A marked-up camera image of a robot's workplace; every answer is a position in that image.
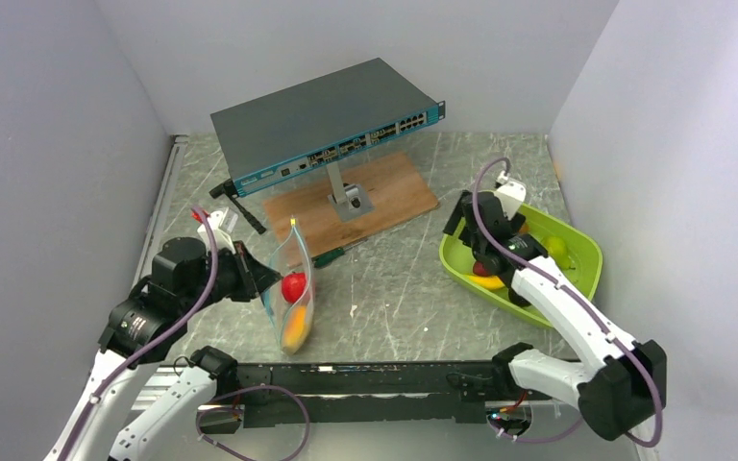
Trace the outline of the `red apple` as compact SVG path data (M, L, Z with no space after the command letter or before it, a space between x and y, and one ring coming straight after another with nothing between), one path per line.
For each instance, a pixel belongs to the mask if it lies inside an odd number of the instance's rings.
M283 299L290 304L298 302L307 289L308 279L304 273L293 272L283 277L281 293Z

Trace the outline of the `clear zip top bag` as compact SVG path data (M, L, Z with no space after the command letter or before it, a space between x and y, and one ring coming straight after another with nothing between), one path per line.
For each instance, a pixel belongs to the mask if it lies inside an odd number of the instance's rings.
M289 219L289 233L270 255L268 266L279 281L261 296L275 330L280 350L297 353L306 343L313 325L315 278L312 257L296 217Z

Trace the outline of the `orange yellow mango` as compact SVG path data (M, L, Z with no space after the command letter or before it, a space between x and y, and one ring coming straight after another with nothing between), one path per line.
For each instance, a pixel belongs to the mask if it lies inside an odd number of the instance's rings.
M296 353L306 342L311 328L308 307L304 304L294 306L287 314L281 333L281 348L285 354Z

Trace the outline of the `purple sweet potato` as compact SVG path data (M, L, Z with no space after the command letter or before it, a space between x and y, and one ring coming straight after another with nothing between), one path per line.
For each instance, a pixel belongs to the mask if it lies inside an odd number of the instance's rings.
M472 266L472 274L477 277L491 277L492 273L480 261L475 261Z

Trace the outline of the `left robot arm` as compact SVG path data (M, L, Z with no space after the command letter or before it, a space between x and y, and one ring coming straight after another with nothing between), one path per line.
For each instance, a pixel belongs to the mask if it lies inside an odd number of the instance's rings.
M248 303L282 279L240 241L218 248L195 237L167 241L128 298L110 313L85 389L49 460L149 460L181 418L236 393L237 362L205 346L136 418L139 393L187 332L186 317L224 300Z

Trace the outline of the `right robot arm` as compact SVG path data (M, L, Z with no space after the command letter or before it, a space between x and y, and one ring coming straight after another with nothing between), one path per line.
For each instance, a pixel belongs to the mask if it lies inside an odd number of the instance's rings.
M653 422L647 446L662 435L667 356L639 342L592 302L603 267L598 244L571 225L492 191L461 192L438 255L464 288L515 317L557 331L575 352L554 358L527 342L499 351L485 385L504 399L537 393L577 410L607 441Z

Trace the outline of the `green plastic tray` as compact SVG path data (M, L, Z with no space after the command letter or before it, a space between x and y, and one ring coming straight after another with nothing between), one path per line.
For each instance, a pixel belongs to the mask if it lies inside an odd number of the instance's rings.
M522 205L519 212L527 219L529 234L537 240L541 241L548 235L555 235L567 243L577 267L562 272L582 295L591 300L597 291L603 267L603 254L599 245L588 235L538 208ZM438 254L447 274L474 295L520 320L542 328L553 328L553 324L537 308L531 305L521 307L512 303L508 298L507 289L489 291L465 278L466 275L472 275L475 259L471 249L459 239L463 230L464 218L454 235L444 233L442 235Z

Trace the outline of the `wooden board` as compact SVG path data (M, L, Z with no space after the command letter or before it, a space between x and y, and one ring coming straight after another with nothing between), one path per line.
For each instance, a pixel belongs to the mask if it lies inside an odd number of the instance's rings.
M337 247L401 225L439 206L438 199L404 152L349 168L341 173L360 188L361 207L347 221L330 200L332 182L318 179L262 202L278 241L287 238L294 219L309 253L318 256Z

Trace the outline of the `yellow banana left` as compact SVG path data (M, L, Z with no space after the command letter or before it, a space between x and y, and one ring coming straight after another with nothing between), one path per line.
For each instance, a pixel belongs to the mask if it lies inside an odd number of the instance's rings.
M497 276L466 275L465 278L469 282L489 291L505 288L505 283Z

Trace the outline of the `green pear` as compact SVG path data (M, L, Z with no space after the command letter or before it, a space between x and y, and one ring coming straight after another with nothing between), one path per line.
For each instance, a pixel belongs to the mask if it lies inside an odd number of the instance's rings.
M541 240L542 246L561 270L573 270L577 267L567 243L559 236L548 235Z

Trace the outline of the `green handled screwdriver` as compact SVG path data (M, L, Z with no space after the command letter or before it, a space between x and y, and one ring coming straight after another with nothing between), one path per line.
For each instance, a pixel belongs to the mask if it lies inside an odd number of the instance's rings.
M321 255L313 257L311 259L313 267L316 269L327 267L328 265L332 264L335 260L345 255L348 250L352 249L353 247L357 245L362 244L366 240L367 240L366 237L360 238L357 241L351 242L341 247L337 247Z

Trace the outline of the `grey metal stand bracket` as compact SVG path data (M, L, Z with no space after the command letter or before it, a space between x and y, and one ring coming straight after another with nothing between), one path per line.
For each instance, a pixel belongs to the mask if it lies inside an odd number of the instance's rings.
M328 199L341 222L346 223L375 210L367 191L361 184L346 183L336 162L326 167L332 193Z

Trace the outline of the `grey teal network switch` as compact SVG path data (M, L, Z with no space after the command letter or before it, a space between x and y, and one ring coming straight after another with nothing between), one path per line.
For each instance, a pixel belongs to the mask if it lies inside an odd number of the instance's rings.
M380 58L211 115L229 177L245 197L443 120L446 105Z

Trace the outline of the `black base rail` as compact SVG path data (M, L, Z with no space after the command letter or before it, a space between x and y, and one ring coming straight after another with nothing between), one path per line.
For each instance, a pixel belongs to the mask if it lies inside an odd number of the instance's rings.
M489 416L530 418L546 396L507 382L489 360L331 364L240 363L223 377L201 426L450 420L483 424Z

